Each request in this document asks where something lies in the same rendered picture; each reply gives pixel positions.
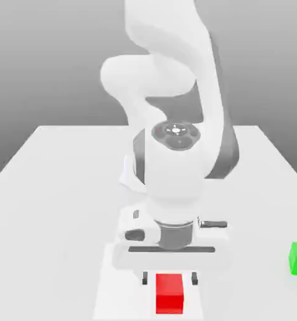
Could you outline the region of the small red cube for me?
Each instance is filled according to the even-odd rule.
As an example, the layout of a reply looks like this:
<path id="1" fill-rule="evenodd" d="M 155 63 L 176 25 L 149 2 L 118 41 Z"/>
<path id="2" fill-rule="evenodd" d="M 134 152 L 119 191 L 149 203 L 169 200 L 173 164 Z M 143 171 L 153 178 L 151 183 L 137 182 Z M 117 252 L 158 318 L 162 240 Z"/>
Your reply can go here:
<path id="1" fill-rule="evenodd" d="M 182 314 L 184 289 L 182 274 L 156 274 L 156 313 Z"/>

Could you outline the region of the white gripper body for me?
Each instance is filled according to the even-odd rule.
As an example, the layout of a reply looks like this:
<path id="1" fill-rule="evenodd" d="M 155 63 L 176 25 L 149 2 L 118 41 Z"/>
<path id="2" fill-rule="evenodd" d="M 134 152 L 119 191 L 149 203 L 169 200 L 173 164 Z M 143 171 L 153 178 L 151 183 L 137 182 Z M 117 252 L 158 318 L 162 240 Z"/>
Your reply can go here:
<path id="1" fill-rule="evenodd" d="M 221 270 L 230 264 L 230 243 L 211 242 L 180 251 L 114 243 L 112 264 L 120 270 Z"/>

